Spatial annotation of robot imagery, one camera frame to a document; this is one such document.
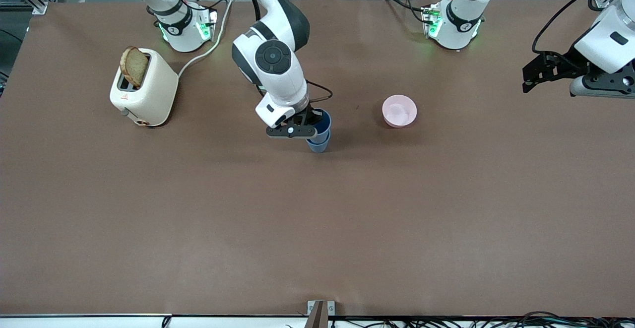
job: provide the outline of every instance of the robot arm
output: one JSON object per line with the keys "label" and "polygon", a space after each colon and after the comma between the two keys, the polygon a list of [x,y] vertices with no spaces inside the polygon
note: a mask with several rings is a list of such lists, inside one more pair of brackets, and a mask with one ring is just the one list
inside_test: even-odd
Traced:
{"label": "robot arm", "polygon": [[[198,14],[192,15],[192,9],[181,0],[145,1],[162,25],[167,16],[172,16],[165,23],[170,34],[166,40],[175,50],[191,51],[202,44],[199,23],[190,25]],[[267,134],[312,138],[316,135],[313,125],[321,120],[322,112],[309,104],[307,83],[294,54],[309,40],[309,21],[288,0],[257,1],[265,7],[267,14],[234,41],[232,58],[252,84],[267,91],[256,106],[256,113],[268,126]],[[184,30],[175,24],[184,25]],[[195,32],[186,32],[189,28]],[[175,46],[179,43],[189,46]]]}
{"label": "robot arm", "polygon": [[570,78],[571,96],[635,99],[635,0],[615,0],[569,52],[541,52],[523,69],[522,91]]}
{"label": "robot arm", "polygon": [[442,0],[424,9],[424,32],[448,49],[465,48],[476,36],[490,0]]}

